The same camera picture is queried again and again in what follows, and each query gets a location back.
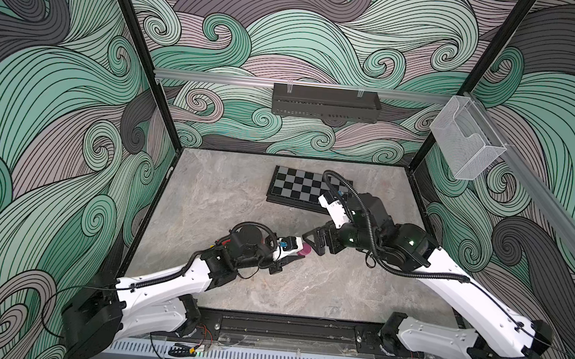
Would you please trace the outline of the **purple paint jar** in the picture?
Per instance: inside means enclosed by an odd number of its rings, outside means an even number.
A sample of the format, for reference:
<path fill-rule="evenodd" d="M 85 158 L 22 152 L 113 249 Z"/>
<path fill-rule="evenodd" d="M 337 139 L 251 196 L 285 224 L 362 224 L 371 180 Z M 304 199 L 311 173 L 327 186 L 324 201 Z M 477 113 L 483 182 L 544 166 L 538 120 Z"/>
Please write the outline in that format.
<path fill-rule="evenodd" d="M 298 256 L 306 256 L 311 253 L 311 247 L 308 244 L 303 244 L 302 249 L 297 252 Z"/>

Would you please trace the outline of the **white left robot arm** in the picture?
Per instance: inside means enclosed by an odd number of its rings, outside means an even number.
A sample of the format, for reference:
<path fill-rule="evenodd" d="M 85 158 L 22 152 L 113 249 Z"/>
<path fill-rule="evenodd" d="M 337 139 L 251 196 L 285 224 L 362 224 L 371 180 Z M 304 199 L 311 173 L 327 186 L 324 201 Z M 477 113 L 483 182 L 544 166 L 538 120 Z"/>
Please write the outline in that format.
<path fill-rule="evenodd" d="M 304 259 L 301 237 L 278 237 L 264 224 L 239 223 L 184 265 L 138 277 L 94 277 L 62 308 L 63 359 L 90 359 L 117 340 L 169 332 L 194 334 L 201 324 L 195 297 L 242 277 L 242 270 L 281 272 Z"/>

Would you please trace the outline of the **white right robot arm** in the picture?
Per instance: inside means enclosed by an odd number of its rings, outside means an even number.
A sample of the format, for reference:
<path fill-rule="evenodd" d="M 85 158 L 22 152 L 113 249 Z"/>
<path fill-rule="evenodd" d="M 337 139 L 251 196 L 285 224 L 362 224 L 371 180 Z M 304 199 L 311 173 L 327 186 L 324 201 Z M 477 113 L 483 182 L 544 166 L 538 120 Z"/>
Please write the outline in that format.
<path fill-rule="evenodd" d="M 424 353 L 444 359 L 543 359 L 552 344 L 551 327 L 506 306 L 423 228 L 395 223 L 370 193 L 344 198 L 326 192 L 318 201 L 331 220 L 312 231 L 315 252 L 362 252 L 372 265 L 429 287 L 470 325 L 455 329 L 395 312 L 379 333 L 385 352 L 407 358 Z"/>

